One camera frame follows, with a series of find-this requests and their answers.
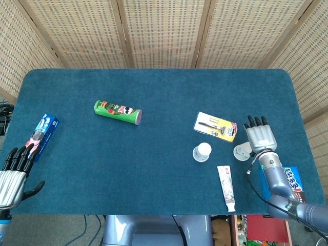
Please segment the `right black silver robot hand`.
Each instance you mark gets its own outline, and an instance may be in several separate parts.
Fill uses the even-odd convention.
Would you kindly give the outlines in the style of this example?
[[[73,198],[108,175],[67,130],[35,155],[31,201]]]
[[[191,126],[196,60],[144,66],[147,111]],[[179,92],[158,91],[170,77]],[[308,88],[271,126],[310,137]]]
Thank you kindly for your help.
[[[248,115],[248,120],[244,128],[252,151],[255,154],[264,150],[275,151],[277,142],[267,119],[264,116],[253,118]]]

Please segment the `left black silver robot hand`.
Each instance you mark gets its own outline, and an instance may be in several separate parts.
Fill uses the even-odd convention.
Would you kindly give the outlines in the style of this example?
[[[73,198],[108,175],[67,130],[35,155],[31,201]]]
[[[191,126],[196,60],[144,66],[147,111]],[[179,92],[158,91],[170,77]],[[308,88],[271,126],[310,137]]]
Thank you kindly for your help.
[[[45,185],[42,180],[30,191],[25,191],[27,178],[31,172],[40,148],[34,144],[13,148],[7,155],[1,169],[1,210],[16,208],[21,201],[36,195]]]

